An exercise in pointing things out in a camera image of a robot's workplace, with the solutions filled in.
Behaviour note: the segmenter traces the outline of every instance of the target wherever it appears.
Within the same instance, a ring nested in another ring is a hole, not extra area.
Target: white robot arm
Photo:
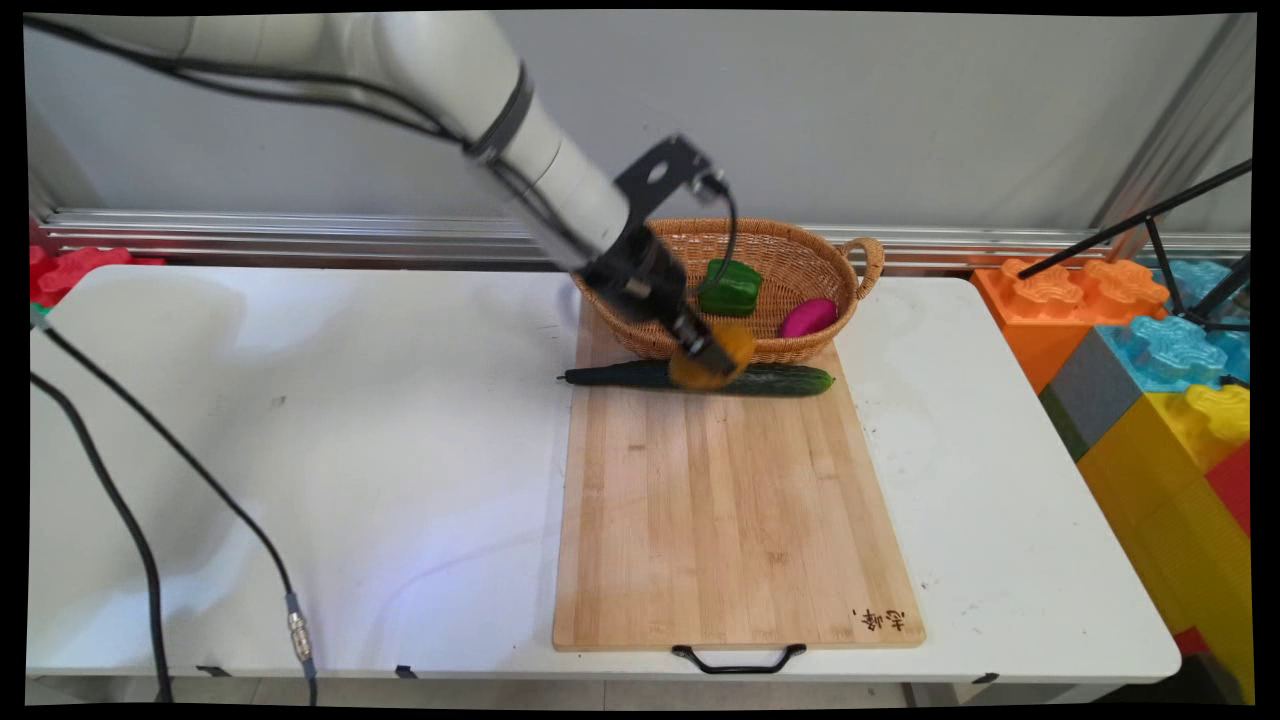
[[[673,136],[609,179],[543,109],[488,12],[28,17],[183,60],[307,69],[323,63],[325,50],[335,51],[342,74],[402,94],[462,138],[481,183],[503,197],[552,261],[579,273],[623,316],[659,320],[713,373],[736,369],[686,302],[684,268],[644,225],[680,186],[704,201],[727,195],[722,174]],[[366,104],[383,102],[357,94]]]

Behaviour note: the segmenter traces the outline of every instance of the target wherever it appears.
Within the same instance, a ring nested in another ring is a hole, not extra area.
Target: basket handle
[[[858,290],[854,291],[854,297],[861,300],[870,295],[876,281],[879,279],[881,270],[884,269],[884,246],[874,237],[855,237],[846,242],[840,252],[847,259],[855,247],[861,247],[863,252],[867,254],[867,272],[863,273],[863,279],[858,283]]]

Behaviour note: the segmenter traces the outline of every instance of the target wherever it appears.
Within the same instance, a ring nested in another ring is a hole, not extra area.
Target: cable connector
[[[710,205],[716,199],[728,193],[728,183],[724,182],[724,170],[710,169],[700,173],[690,181],[689,191],[703,205]]]
[[[45,314],[41,313],[38,307],[36,307],[35,302],[31,304],[31,324],[36,325],[42,331],[49,329],[49,320],[45,319]]]
[[[284,596],[284,603],[289,609],[289,638],[293,641],[293,655],[298,662],[306,665],[311,660],[311,638],[307,635],[307,619],[302,616],[298,606],[298,597],[293,593]]]

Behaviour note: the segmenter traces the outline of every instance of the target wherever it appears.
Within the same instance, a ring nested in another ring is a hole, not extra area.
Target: orange building block
[[[1169,290],[1152,279],[1149,269],[1130,260],[1089,260],[1083,270],[1055,265],[1019,279],[1018,273],[1030,264],[1009,259],[998,270],[974,270],[970,282],[1037,395],[1062,369],[1091,327],[1166,314],[1162,305]]]

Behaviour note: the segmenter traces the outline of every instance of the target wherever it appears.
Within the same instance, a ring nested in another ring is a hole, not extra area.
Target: wicker basket
[[[690,287],[703,281],[707,261],[722,258],[728,243],[726,219],[653,220],[649,227],[685,264]],[[867,274],[860,283],[847,260],[854,247],[867,252]],[[812,232],[762,219],[739,220],[733,259],[764,277],[755,313],[748,318],[707,315],[707,319],[713,324],[742,323],[751,328],[756,338],[753,363],[799,363],[812,357],[854,316],[858,301],[867,297],[884,268],[884,250],[877,240],[859,237],[837,250]],[[676,341],[657,322],[628,324],[600,302],[581,278],[573,275],[573,282],[623,347],[654,360],[666,360],[676,352]],[[787,313],[815,297],[836,301],[840,316],[835,324],[804,337],[777,337]]]

